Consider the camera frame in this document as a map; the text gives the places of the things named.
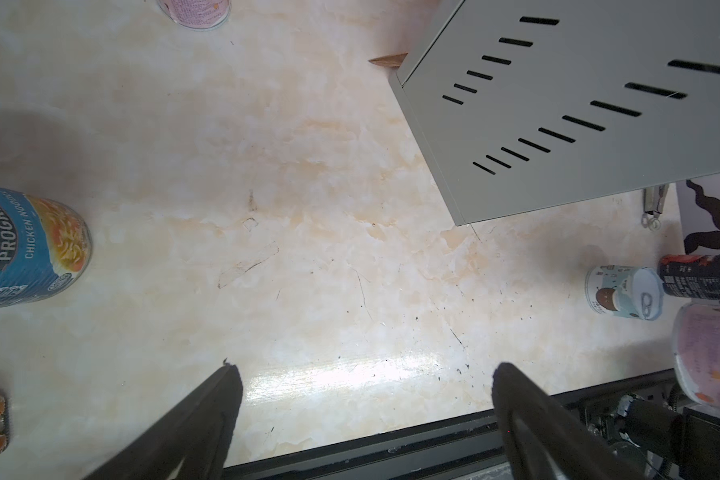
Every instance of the black vent slot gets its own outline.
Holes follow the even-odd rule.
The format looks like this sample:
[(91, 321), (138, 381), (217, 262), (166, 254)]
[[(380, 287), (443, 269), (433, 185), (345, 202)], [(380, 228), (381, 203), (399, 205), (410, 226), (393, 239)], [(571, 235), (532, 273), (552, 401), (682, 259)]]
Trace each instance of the black vent slot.
[(444, 98), (445, 100), (450, 100), (450, 101), (454, 102), (455, 104), (460, 104), (460, 105), (463, 105), (463, 104), (464, 104), (463, 101), (461, 101), (461, 100), (456, 100), (455, 98), (449, 97), (449, 96), (447, 96), (447, 95), (443, 95), (443, 98)]
[(460, 88), (461, 90), (464, 90), (464, 91), (468, 91), (468, 92), (471, 93), (471, 94), (476, 94), (476, 93), (478, 92), (478, 91), (475, 90), (474, 88), (465, 87), (465, 86), (460, 85), (460, 84), (454, 84), (454, 87)]
[(590, 105), (592, 105), (593, 107), (604, 108), (605, 110), (615, 111), (620, 114), (629, 115), (631, 117), (639, 117), (642, 115), (642, 113), (639, 111), (629, 110), (628, 108), (618, 107), (618, 106), (612, 105), (612, 104), (607, 104), (604, 101), (593, 100), (590, 102)]
[(501, 37), (499, 39), (499, 42), (500, 43), (509, 43), (512, 45), (519, 45), (521, 47), (529, 47), (532, 44), (534, 44), (533, 42), (527, 42), (525, 40), (515, 40), (514, 38), (506, 38), (506, 37)]
[(624, 87), (631, 88), (633, 90), (645, 91), (647, 93), (654, 94), (654, 95), (661, 95), (662, 97), (676, 98), (677, 100), (681, 100), (682, 98), (685, 98), (688, 96), (687, 94), (681, 93), (679, 91), (666, 90), (665, 88), (651, 87), (649, 85), (636, 84), (634, 82), (629, 82), (628, 84), (624, 84)]
[(552, 150), (550, 150), (549, 148), (542, 147), (541, 145), (535, 144), (534, 142), (528, 141), (528, 140), (526, 140), (526, 139), (524, 139), (524, 138), (519, 138), (518, 141), (519, 141), (520, 143), (522, 143), (522, 144), (526, 144), (526, 145), (529, 146), (529, 147), (533, 147), (533, 148), (535, 148), (535, 149), (537, 149), (537, 150), (541, 150), (541, 151), (545, 152), (546, 154), (548, 154), (549, 152), (552, 151)]
[(496, 172), (494, 172), (493, 170), (491, 170), (491, 169), (489, 169), (489, 168), (483, 167), (483, 166), (480, 165), (478, 162), (472, 162), (472, 165), (475, 165), (475, 166), (477, 166), (477, 167), (482, 168), (483, 170), (489, 172), (491, 175), (496, 175)]
[(502, 167), (512, 168), (511, 165), (504, 163), (503, 161), (501, 161), (501, 160), (498, 159), (498, 158), (493, 158), (493, 157), (491, 157), (490, 155), (486, 155), (485, 157), (486, 157), (487, 159), (489, 159), (489, 160), (493, 160), (494, 162), (496, 162), (497, 164), (501, 165)]
[(512, 63), (511, 60), (504, 60), (503, 58), (490, 57), (488, 55), (483, 55), (483, 60), (488, 60), (489, 62), (500, 63), (502, 65), (509, 65), (510, 63)]
[(521, 160), (525, 160), (525, 161), (530, 160), (530, 159), (529, 159), (528, 157), (526, 157), (525, 155), (520, 155), (518, 152), (512, 151), (512, 150), (510, 150), (509, 148), (504, 148), (504, 147), (502, 147), (502, 148), (501, 148), (501, 151), (505, 151), (505, 152), (507, 152), (509, 155), (514, 155), (515, 157), (517, 157), (517, 158), (519, 158), (519, 159), (521, 159)]
[(554, 18), (539, 18), (539, 17), (520, 17), (521, 22), (525, 23), (537, 23), (542, 25), (556, 25), (560, 23), (560, 20)]
[(668, 63), (671, 67), (687, 68), (688, 70), (698, 70), (699, 72), (709, 72), (720, 74), (720, 65), (712, 65), (707, 63), (686, 62), (685, 60), (672, 60)]
[(543, 134), (551, 135), (552, 137), (559, 138), (561, 140), (565, 140), (569, 144), (572, 144), (573, 142), (576, 141), (574, 138), (566, 137), (563, 134), (558, 134), (556, 131), (547, 130), (546, 128), (539, 128), (539, 131)]
[(483, 80), (493, 80), (494, 79), (490, 75), (486, 75), (486, 74), (480, 73), (480, 72), (472, 72), (471, 70), (467, 70), (467, 75), (472, 75), (473, 77), (482, 78)]
[(572, 121), (572, 122), (574, 122), (575, 124), (579, 124), (579, 125), (581, 125), (582, 127), (591, 128), (592, 130), (603, 131), (603, 130), (605, 129), (605, 127), (601, 127), (601, 126), (598, 125), (598, 124), (593, 124), (593, 123), (588, 122), (588, 121), (586, 121), (586, 120), (581, 120), (580, 118), (571, 117), (570, 115), (563, 115), (563, 120)]

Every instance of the black silhouette drawing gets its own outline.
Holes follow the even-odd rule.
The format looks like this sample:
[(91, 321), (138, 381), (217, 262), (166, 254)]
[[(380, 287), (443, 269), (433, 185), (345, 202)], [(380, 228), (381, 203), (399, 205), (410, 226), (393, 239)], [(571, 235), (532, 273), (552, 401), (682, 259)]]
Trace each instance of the black silhouette drawing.
[(692, 254), (700, 246), (720, 250), (720, 199), (707, 197), (704, 195), (704, 189), (691, 180), (687, 180), (686, 185), (696, 192), (696, 205), (710, 212), (712, 222), (718, 228), (718, 231), (715, 232), (696, 232), (687, 236), (685, 239), (686, 254)]

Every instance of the table surface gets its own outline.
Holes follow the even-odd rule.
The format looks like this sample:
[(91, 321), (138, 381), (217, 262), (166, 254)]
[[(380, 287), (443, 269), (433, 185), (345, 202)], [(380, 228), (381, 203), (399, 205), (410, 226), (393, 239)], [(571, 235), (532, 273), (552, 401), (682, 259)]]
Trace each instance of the table surface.
[(681, 253), (641, 192), (454, 227), (388, 84), (436, 2), (232, 3), (192, 32), (153, 0), (0, 0), (0, 186), (87, 220), (67, 291), (0, 310), (0, 478), (80, 478), (224, 359), (227, 465), (664, 369), (681, 304), (599, 316), (584, 274)]

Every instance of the can lid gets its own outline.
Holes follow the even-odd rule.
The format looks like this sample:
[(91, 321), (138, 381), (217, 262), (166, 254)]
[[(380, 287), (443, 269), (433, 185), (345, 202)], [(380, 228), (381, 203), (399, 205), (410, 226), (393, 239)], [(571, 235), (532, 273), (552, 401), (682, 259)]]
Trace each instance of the can lid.
[(656, 272), (643, 267), (633, 274), (632, 299), (644, 320), (655, 320), (661, 315), (664, 290)]

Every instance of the metal enclosure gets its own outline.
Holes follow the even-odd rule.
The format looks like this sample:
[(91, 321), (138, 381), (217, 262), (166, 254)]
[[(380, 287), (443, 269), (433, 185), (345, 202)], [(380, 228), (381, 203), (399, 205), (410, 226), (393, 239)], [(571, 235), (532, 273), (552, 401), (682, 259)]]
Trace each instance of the metal enclosure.
[(720, 0), (444, 1), (390, 84), (456, 225), (720, 172)]

